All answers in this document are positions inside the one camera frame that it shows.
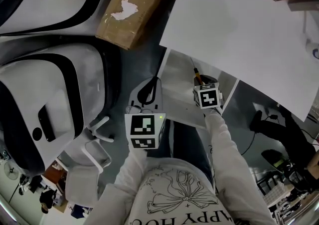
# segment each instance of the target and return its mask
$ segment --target fan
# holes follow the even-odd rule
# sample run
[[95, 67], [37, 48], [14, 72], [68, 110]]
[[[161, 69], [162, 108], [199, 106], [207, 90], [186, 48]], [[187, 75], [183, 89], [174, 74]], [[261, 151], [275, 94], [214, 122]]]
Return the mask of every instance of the fan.
[[6, 162], [4, 165], [4, 173], [10, 179], [15, 181], [19, 176], [19, 171], [14, 168], [11, 162]]

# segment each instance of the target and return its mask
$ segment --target white sweatshirt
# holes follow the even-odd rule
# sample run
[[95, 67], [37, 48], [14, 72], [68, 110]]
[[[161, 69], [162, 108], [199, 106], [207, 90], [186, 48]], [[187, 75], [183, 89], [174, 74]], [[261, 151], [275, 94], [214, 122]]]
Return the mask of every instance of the white sweatshirt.
[[223, 118], [206, 117], [218, 197], [206, 175], [174, 158], [148, 158], [130, 148], [114, 184], [106, 186], [85, 225], [274, 225], [248, 165]]

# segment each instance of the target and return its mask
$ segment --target white cube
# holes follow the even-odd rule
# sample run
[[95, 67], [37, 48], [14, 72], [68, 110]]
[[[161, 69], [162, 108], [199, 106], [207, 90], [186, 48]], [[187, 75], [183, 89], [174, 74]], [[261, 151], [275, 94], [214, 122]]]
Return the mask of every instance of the white cube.
[[199, 85], [193, 88], [194, 101], [201, 109], [220, 107], [219, 83]]
[[125, 114], [126, 137], [134, 149], [157, 149], [164, 132], [165, 113]]

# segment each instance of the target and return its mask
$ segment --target white sheet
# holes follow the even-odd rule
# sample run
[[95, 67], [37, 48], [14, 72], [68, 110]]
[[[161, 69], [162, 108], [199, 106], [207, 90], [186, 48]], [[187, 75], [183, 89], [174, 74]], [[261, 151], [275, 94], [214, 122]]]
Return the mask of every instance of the white sheet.
[[319, 87], [319, 60], [306, 39], [319, 30], [287, 1], [176, 0], [160, 44], [255, 87], [305, 120]]

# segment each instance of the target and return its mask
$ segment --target cardboard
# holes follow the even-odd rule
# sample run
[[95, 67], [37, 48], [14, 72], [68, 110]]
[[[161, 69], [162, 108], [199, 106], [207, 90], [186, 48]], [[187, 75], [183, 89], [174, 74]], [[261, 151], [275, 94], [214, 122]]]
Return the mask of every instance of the cardboard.
[[118, 13], [123, 11], [122, 1], [111, 0], [106, 12], [98, 27], [96, 37], [109, 41], [124, 49], [131, 49], [139, 40], [143, 29], [150, 19], [152, 13], [158, 6], [160, 0], [127, 0], [131, 4], [131, 11], [136, 8], [138, 11], [125, 19], [119, 19]]

